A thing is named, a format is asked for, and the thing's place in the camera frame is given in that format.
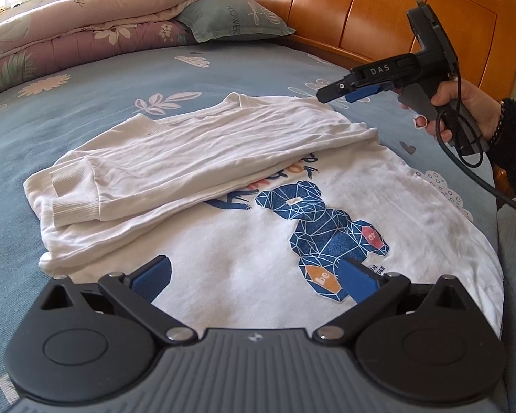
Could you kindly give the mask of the person's right hand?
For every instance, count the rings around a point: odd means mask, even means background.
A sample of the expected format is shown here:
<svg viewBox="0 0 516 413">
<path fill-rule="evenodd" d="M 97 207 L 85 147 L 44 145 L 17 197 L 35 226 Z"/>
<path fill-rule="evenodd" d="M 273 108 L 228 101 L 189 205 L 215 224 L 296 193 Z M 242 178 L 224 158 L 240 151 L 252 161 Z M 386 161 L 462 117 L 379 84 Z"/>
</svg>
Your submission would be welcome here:
<svg viewBox="0 0 516 413">
<path fill-rule="evenodd" d="M 431 103 L 433 105 L 445 105 L 451 100 L 457 99 L 458 95 L 461 96 L 461 102 L 473 116 L 483 138 L 486 141 L 490 140 L 499 124 L 501 103 L 466 79 L 460 81 L 460 87 L 457 80 L 442 82 L 431 98 Z"/>
</svg>

